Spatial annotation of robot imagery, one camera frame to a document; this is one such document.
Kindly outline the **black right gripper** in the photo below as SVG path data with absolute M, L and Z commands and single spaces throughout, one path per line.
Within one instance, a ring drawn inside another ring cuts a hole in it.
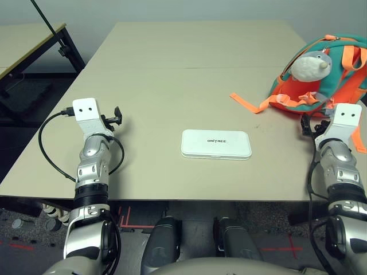
M 300 125 L 302 127 L 302 135 L 311 135 L 310 117 L 308 114 L 304 113 L 302 115 Z M 313 138 L 316 139 L 318 136 L 324 134 L 329 125 L 330 121 L 328 120 L 321 120 L 319 124 L 316 124 L 314 126 Z

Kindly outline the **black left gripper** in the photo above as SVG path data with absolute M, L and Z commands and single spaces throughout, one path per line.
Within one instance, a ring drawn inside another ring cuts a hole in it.
M 122 123 L 122 113 L 119 109 L 119 107 L 115 107 L 114 109 L 114 116 L 115 117 L 111 117 L 111 118 L 106 118 L 105 115 L 100 115 L 104 126 L 110 130 L 110 131 L 114 131 L 114 127 L 112 126 L 112 123 L 116 123 L 117 125 L 121 125 Z

